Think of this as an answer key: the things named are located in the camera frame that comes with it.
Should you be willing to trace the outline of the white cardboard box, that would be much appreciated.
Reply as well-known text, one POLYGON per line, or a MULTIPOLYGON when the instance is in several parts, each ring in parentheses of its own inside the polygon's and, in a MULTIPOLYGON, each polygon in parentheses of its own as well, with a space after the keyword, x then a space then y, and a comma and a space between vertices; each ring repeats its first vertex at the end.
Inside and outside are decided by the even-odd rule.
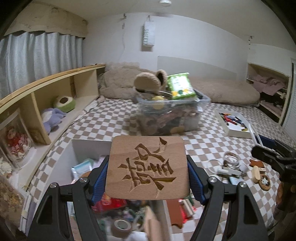
POLYGON ((62 152, 50 174, 46 189, 54 182, 58 183, 60 186, 75 183, 72 182, 70 178, 71 166, 79 164, 87 158, 93 160, 97 160, 101 156, 105 158, 109 156, 110 148, 110 141, 72 139, 70 144, 67 145, 66 149, 62 152))

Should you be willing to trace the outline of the checkered bed sheet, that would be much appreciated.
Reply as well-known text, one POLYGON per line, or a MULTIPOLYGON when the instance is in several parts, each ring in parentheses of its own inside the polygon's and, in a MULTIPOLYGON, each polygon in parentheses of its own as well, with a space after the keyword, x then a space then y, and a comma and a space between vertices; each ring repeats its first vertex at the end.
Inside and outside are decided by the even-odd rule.
MULTIPOLYGON (((201 114, 199 128, 181 135, 187 154, 205 168, 222 162, 225 152, 236 153, 245 163, 251 159, 253 141, 248 138, 226 136, 215 116, 215 109, 240 113, 259 134, 293 146, 293 140, 282 131, 282 128, 259 109, 209 103, 201 114)), ((109 141, 117 135, 140 135, 136 113, 137 106, 130 100, 106 99, 70 125, 55 142, 30 182, 28 190, 34 201, 39 201, 49 175, 73 138, 109 141)))

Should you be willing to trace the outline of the clear plastic storage bin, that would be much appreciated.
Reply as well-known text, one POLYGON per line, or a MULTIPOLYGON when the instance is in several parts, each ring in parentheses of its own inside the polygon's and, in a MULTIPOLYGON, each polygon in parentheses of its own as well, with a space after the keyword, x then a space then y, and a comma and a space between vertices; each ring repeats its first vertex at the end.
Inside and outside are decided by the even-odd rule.
POLYGON ((165 136, 175 133, 194 131, 199 128, 203 111, 211 99, 195 90, 196 97, 172 100, 164 91, 139 93, 135 97, 137 121, 144 136, 165 136), (162 96, 163 109, 152 108, 152 98, 162 96))

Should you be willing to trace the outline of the closet shelf with clothes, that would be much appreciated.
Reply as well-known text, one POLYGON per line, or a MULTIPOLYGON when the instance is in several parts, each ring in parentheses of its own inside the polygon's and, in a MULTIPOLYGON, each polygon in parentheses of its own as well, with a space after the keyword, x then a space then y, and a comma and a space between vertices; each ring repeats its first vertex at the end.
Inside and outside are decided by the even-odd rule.
POLYGON ((258 108, 282 125, 290 102, 292 78, 274 69, 248 63, 246 81, 260 94, 258 108))

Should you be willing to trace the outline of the green wet wipes pack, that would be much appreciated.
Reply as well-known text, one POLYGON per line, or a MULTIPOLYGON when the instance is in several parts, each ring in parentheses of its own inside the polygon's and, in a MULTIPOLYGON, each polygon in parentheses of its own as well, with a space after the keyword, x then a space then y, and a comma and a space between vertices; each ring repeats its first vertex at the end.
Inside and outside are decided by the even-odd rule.
POLYGON ((188 72, 169 75, 167 84, 173 100, 197 96, 189 80, 188 72))

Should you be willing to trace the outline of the beige fluffy slipper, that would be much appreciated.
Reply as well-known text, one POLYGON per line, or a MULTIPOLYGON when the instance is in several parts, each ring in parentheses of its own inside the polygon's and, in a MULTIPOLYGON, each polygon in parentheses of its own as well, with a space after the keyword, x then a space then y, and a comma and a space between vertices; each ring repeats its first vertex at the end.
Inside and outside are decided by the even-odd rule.
POLYGON ((168 75, 165 70, 158 70, 156 73, 142 72, 134 80, 134 87, 137 91, 146 90, 165 90, 167 86, 168 75))

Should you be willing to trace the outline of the beige fluffy blanket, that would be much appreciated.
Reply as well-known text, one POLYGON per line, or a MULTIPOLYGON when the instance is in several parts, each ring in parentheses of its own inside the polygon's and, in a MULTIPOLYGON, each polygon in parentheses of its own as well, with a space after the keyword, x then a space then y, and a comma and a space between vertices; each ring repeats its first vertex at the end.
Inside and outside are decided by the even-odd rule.
MULTIPOLYGON (((140 73, 155 76, 155 71, 142 69, 136 62, 108 63, 103 74, 97 75, 99 93, 107 98, 132 99, 136 96, 134 80, 140 73)), ((259 106, 260 94, 250 84, 236 80, 215 80, 189 77, 194 89, 211 102, 238 106, 259 106)))

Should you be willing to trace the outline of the grey window curtain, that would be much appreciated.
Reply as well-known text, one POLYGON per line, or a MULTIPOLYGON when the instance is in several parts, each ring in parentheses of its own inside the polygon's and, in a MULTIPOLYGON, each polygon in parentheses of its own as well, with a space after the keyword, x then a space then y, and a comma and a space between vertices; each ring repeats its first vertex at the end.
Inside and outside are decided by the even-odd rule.
POLYGON ((83 38, 17 32, 1 39, 1 98, 41 78, 82 67, 83 38))

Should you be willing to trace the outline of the brown leather pouch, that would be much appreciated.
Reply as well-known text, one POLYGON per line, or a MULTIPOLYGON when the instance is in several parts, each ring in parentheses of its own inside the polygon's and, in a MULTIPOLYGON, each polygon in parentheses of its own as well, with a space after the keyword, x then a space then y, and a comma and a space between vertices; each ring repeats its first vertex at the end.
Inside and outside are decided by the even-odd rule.
POLYGON ((169 199, 166 201, 166 204, 168 206, 171 225, 175 225, 178 228, 182 228, 183 217, 182 217, 179 201, 177 199, 169 199))

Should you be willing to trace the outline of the purple plush toy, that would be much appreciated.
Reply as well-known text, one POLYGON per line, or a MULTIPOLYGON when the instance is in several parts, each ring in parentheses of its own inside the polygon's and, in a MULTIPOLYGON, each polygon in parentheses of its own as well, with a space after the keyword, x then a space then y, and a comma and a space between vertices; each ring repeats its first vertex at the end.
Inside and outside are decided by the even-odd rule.
POLYGON ((53 128, 57 127, 65 116, 66 113, 58 108, 47 108, 43 110, 41 118, 46 133, 49 134, 53 128))

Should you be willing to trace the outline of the kraft paper bag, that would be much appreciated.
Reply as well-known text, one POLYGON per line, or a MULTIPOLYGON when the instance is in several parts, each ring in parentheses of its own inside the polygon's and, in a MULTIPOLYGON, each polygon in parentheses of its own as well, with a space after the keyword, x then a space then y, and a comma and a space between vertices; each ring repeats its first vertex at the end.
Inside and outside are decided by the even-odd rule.
POLYGON ((149 206, 145 207, 144 231, 148 240, 163 240, 161 234, 161 224, 149 206))

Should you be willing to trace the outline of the brown tape roll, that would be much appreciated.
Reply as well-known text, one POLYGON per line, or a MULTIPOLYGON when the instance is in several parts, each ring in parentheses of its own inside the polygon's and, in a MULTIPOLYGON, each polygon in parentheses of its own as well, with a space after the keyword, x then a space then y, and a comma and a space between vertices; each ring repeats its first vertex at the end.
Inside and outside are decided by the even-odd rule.
POLYGON ((127 238, 132 231, 132 224, 125 219, 116 219, 111 224, 111 233, 117 238, 127 238))

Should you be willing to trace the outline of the doll in clear case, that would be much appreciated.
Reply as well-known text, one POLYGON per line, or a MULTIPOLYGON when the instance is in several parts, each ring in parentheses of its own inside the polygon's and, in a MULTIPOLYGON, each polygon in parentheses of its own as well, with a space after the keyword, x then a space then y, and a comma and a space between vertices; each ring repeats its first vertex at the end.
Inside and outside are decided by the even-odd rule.
POLYGON ((1 148, 16 169, 27 164, 33 147, 19 113, 15 112, 1 123, 1 148))

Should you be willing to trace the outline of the red cardboard box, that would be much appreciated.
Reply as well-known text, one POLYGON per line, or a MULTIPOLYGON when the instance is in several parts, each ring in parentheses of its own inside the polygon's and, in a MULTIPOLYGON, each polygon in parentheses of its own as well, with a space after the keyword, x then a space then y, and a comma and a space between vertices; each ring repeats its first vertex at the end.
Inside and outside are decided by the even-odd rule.
POLYGON ((104 213, 115 209, 126 207, 127 202, 125 199, 111 198, 106 193, 103 194, 100 201, 92 207, 95 213, 104 213))

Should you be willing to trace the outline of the yellow ball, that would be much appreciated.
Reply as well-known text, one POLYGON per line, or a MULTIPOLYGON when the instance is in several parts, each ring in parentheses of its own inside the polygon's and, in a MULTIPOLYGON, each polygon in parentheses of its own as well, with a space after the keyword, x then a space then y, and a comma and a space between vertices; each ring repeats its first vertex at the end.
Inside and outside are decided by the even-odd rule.
POLYGON ((162 96, 156 95, 152 98, 152 108, 156 110, 163 109, 164 107, 164 98, 162 96))

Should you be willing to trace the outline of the white tray with pens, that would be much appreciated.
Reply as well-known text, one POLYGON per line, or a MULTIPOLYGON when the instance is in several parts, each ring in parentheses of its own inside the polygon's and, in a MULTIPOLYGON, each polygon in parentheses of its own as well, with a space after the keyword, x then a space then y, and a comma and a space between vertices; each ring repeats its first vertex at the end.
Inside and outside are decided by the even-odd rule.
POLYGON ((214 113, 226 136, 252 138, 250 123, 241 113, 225 109, 215 109, 214 113))

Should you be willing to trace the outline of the avocado plush toy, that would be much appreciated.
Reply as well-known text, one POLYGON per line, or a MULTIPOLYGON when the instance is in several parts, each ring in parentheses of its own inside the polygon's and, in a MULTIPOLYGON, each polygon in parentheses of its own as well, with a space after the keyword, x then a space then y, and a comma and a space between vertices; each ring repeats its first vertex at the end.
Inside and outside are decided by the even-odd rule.
POLYGON ((54 108, 58 108, 64 113, 72 111, 76 106, 76 101, 71 96, 58 96, 53 103, 54 108))

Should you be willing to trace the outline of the round wooden flower coaster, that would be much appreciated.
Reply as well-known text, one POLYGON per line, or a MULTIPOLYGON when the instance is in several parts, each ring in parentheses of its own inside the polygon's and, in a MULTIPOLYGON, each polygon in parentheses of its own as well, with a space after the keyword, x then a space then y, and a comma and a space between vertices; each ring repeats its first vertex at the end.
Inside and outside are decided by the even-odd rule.
POLYGON ((268 191, 271 187, 270 179, 266 174, 261 174, 259 186, 262 190, 268 191))

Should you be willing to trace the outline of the white tape rolls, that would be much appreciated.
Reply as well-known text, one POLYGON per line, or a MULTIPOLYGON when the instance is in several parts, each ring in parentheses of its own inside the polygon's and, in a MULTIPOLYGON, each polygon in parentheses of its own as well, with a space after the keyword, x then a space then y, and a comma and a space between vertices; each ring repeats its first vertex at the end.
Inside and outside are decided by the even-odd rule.
POLYGON ((237 169, 239 167, 238 156, 233 152, 225 152, 223 156, 223 165, 231 169, 237 169))

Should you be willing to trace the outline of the wooden shelf unit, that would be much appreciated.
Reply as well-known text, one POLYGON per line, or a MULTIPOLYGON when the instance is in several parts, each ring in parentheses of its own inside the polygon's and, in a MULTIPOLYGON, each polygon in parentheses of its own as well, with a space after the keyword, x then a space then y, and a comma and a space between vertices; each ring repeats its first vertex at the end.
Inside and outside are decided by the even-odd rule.
POLYGON ((41 143, 36 144, 33 153, 27 156, 29 162, 12 176, 12 179, 17 181, 16 186, 19 189, 28 189, 34 174, 53 144, 81 111, 97 99, 97 74, 104 73, 104 70, 105 64, 96 64, 60 72, 30 83, 1 100, 1 121, 6 121, 19 110, 25 127, 41 137, 41 143), (62 119, 57 130, 46 133, 41 112, 51 108, 54 100, 64 95, 73 97, 76 106, 62 119))

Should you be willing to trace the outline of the carved wooden coaster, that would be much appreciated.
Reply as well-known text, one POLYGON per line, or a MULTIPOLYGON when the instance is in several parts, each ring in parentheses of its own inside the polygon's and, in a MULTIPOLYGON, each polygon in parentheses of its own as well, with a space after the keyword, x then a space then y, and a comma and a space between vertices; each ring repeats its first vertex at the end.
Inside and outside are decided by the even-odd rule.
POLYGON ((111 144, 105 192, 112 198, 167 200, 188 196, 189 173, 180 136, 117 136, 111 144))

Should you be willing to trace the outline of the white hanging paper bag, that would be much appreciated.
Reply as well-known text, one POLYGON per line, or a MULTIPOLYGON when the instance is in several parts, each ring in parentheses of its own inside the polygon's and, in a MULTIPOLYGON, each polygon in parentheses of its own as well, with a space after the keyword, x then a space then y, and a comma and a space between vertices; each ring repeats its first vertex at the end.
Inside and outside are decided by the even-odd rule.
POLYGON ((155 45, 156 24, 148 15, 142 31, 142 51, 150 51, 155 45))

